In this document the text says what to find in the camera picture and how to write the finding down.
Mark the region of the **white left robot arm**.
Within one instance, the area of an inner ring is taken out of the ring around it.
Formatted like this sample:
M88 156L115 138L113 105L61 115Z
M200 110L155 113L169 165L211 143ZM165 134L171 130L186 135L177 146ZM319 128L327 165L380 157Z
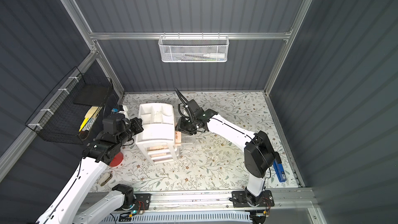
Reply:
M38 224L98 224L113 211L131 211L136 207L132 187L118 184L97 203L78 213L78 210L99 176L110 166L122 146L142 133L143 121L129 119L126 113L110 114L103 119L103 131L84 150L79 165L65 187L41 214Z

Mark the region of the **white desk drawer organizer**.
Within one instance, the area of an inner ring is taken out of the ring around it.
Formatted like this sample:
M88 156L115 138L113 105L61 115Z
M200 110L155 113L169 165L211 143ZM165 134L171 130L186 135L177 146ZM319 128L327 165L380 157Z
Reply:
M143 121L143 132L136 135L135 143L150 164L178 160L175 116L171 104L141 104L138 117Z

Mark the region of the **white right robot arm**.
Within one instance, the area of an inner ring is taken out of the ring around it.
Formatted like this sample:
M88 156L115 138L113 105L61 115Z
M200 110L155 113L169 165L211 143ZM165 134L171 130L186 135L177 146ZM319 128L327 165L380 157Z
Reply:
M199 132L214 133L226 139L244 153L244 164L249 172L245 187L247 201L255 205L262 198L266 173L274 168L280 182L286 181L286 174L280 154L274 150L268 135L245 130L224 119L212 109L203 110L195 100L182 99L178 104L179 118L176 130L187 135Z

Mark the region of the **clear plastic drawer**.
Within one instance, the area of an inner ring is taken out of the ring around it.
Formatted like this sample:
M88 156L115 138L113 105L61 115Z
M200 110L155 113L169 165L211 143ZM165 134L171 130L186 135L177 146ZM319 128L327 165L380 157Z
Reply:
M182 133L182 141L180 146L176 146L174 144L175 148L188 148L188 147L194 147L196 145L197 137L195 135L187 135Z

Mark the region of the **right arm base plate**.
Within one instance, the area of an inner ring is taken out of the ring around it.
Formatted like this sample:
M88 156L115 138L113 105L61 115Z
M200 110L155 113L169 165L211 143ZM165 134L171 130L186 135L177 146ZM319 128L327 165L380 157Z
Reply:
M233 191L229 200L235 208L242 207L274 207L274 198L270 190L264 190L259 196L254 196L247 190Z

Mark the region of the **pink postcards stack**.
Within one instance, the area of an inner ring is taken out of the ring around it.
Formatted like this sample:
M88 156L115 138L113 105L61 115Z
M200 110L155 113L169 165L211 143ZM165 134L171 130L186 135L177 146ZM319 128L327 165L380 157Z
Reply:
M182 141L182 134L179 131L175 132L175 145L180 146Z

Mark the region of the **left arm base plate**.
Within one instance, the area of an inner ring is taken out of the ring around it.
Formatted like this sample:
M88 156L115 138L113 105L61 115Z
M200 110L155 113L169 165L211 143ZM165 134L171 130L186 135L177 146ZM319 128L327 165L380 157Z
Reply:
M133 197L129 197L121 208L124 211L147 211L149 210L151 197L151 194L135 194Z

